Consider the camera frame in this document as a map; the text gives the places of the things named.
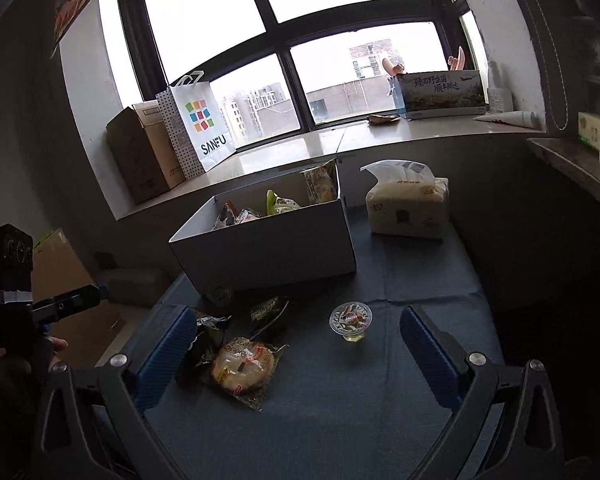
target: white window sill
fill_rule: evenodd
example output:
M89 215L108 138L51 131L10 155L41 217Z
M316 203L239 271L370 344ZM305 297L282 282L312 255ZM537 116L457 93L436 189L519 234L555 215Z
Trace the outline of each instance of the white window sill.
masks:
M508 124L474 121L472 116L415 121L400 118L393 123L382 126L370 126L366 121L345 124L331 130L309 132L245 152L235 153L207 173L186 180L167 193L136 206L121 218L221 182L234 179L239 181L242 176L266 172L267 170L278 170L289 164L302 166L314 159L324 159L325 157L363 150L372 146L435 137L515 133L533 134L541 133L541 131L509 126ZM274 174L263 174L262 179L271 176L274 176ZM244 184L236 182L235 187Z

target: blue gripper pad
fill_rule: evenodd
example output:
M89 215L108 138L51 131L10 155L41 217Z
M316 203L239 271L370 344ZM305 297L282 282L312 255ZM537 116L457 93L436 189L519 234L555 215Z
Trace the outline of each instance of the blue gripper pad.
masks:
M196 315L186 308L136 374L134 403L140 413L158 404L184 354L196 338Z
M400 335L438 404L455 412L462 403L462 375L410 306L406 307L400 316Z

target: colorful square logo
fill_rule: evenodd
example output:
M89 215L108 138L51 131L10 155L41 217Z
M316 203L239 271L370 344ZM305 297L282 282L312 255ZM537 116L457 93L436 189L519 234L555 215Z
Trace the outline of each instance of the colorful square logo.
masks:
M189 118L197 132L204 132L215 126L211 112L206 107L206 100L192 101L185 104L184 107L187 109Z

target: sky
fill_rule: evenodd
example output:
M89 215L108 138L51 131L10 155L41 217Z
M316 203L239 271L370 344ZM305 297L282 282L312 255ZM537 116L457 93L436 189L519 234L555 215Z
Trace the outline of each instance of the sky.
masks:
M338 5L367 0L270 0L279 22ZM171 82L207 59L264 32L253 0L146 0L167 79ZM107 50L123 105L141 100L126 50L116 0L100 0ZM291 50L306 92L356 78L349 48L391 39L407 72L446 70L432 23L366 28L311 41ZM218 101L238 90L281 83L275 56L258 60L212 82Z

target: blue tablecloth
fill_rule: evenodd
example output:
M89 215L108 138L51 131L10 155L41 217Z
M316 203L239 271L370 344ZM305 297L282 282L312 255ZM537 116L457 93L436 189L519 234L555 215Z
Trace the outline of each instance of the blue tablecloth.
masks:
M453 229L444 240L373 235L364 208L350 210L349 221L358 272L284 288L296 304L262 412L201 384L183 390L173 381L146 412L190 479L407 478L450 416L400 337L407 304L423 305L468 352L502 362L489 305ZM197 300L183 275L161 301ZM374 316L356 344L328 325L334 307L350 300L368 304ZM239 316L231 330L239 333ZM475 474L499 413L492 408L462 478Z

